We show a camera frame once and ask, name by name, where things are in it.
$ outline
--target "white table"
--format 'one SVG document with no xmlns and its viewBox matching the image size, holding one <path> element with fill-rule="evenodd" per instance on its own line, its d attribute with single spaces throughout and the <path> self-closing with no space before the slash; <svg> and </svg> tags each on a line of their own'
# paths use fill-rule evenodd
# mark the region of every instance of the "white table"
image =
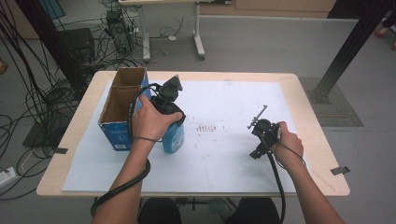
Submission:
<svg viewBox="0 0 396 224">
<path fill-rule="evenodd" d="M 83 134 L 87 130 L 92 113 L 104 92 L 109 80 L 115 76 L 116 72 L 98 72 L 90 87 L 87 89 L 78 111 L 73 117 L 70 125 L 64 134 L 59 147 L 67 148 L 66 154 L 55 154 L 49 164 L 49 168 L 44 174 L 37 187 L 37 193 L 43 196 L 99 196 L 102 192 L 78 192 L 63 191 L 63 185 L 75 156 L 76 149 Z M 297 78 L 293 74 L 268 74 L 268 73 L 212 73 L 212 72 L 154 72 L 148 71 L 150 80 L 167 80 L 175 74 L 179 74 L 184 81 L 242 81 L 242 82 L 276 82 L 279 83 L 285 96 L 285 100 L 290 110 L 296 132 L 304 142 L 304 154 L 309 161 L 311 175 L 318 187 L 326 196 L 346 196 L 349 187 L 343 175 L 333 175 L 331 169 L 338 167 L 338 163 L 332 154 L 332 150 L 326 137 L 318 124 L 318 120 L 309 104 L 304 90 Z M 142 196 L 158 196 L 150 192 L 143 192 Z M 173 192 L 166 193 L 166 196 L 274 196 L 274 193 L 255 192 L 255 193 L 186 193 Z"/>
</svg>

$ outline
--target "black tape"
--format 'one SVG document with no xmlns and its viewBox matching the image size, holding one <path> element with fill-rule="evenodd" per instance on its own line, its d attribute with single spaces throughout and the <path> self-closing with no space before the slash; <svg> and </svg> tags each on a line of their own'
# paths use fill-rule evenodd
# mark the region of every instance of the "black tape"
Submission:
<svg viewBox="0 0 396 224">
<path fill-rule="evenodd" d="M 53 150 L 53 153 L 59 153 L 59 154 L 66 154 L 67 148 L 64 147 L 57 147 Z"/>
<path fill-rule="evenodd" d="M 344 175 L 344 174 L 350 172 L 349 168 L 347 168 L 346 166 L 344 166 L 344 167 L 340 166 L 340 167 L 332 169 L 331 171 L 332 171 L 333 175 L 339 175 L 339 174 L 343 174 Z"/>
</svg>

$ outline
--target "hand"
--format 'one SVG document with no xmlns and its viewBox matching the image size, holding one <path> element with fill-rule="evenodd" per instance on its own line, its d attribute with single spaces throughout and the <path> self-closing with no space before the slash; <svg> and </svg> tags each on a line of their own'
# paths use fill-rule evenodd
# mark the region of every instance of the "hand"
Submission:
<svg viewBox="0 0 396 224">
<path fill-rule="evenodd" d="M 163 137 L 169 125 L 182 117 L 180 112 L 171 115 L 161 114 L 145 95 L 140 95 L 139 100 L 142 107 L 134 112 L 132 119 L 134 137 L 144 137 L 157 141 Z"/>
<path fill-rule="evenodd" d="M 278 123 L 280 127 L 280 140 L 272 146 L 272 150 L 276 159 L 285 167 L 288 171 L 296 166 L 304 165 L 300 157 L 304 154 L 304 146 L 297 134 L 289 132 L 288 125 L 286 122 L 281 121 Z"/>
</svg>

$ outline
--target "table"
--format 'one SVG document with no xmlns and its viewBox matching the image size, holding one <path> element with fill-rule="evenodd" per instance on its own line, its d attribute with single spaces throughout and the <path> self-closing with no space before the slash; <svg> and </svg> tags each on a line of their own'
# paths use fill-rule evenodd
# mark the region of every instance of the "table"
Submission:
<svg viewBox="0 0 396 224">
<path fill-rule="evenodd" d="M 100 196 L 93 192 L 65 192 L 62 191 L 64 181 L 70 169 L 71 161 L 88 122 L 96 108 L 105 85 L 114 78 L 116 72 L 97 72 L 87 89 L 78 110 L 67 128 L 59 147 L 67 148 L 65 154 L 55 154 L 44 173 L 37 193 L 42 196 Z M 260 81 L 278 82 L 281 86 L 296 131 L 304 142 L 304 154 L 309 160 L 311 175 L 326 196 L 347 196 L 349 187 L 343 175 L 333 175 L 331 169 L 338 167 L 326 137 L 309 104 L 299 79 L 294 74 L 274 73 L 217 73 L 217 72 L 158 72 L 148 71 L 151 80 L 167 80 L 178 74 L 181 80 L 191 81 Z M 256 196 L 268 196 L 264 193 Z"/>
<path fill-rule="evenodd" d="M 143 60 L 148 62 L 151 58 L 149 52 L 149 34 L 146 30 L 145 24 L 145 14 L 143 10 L 143 6 L 146 4 L 171 4 L 171 3 L 194 3 L 195 4 L 195 30 L 193 31 L 193 38 L 195 41 L 195 46 L 198 51 L 198 55 L 202 60 L 205 59 L 205 51 L 204 46 L 202 44 L 201 36 L 199 34 L 199 13 L 200 13 L 200 4 L 197 0 L 119 0 L 121 5 L 124 6 L 134 6 L 137 8 L 137 12 L 140 18 L 140 25 L 143 34 Z"/>
</svg>

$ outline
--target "blue box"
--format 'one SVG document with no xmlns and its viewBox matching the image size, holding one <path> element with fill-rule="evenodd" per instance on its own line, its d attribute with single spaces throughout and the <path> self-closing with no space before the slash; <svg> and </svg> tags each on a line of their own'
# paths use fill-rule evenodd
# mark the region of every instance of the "blue box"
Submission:
<svg viewBox="0 0 396 224">
<path fill-rule="evenodd" d="M 148 84 L 147 69 L 143 67 L 120 68 L 114 77 L 99 118 L 99 127 L 117 151 L 131 149 L 132 142 L 127 129 L 129 104 L 136 93 Z M 151 97 L 149 89 L 145 90 L 143 94 L 148 98 Z"/>
</svg>

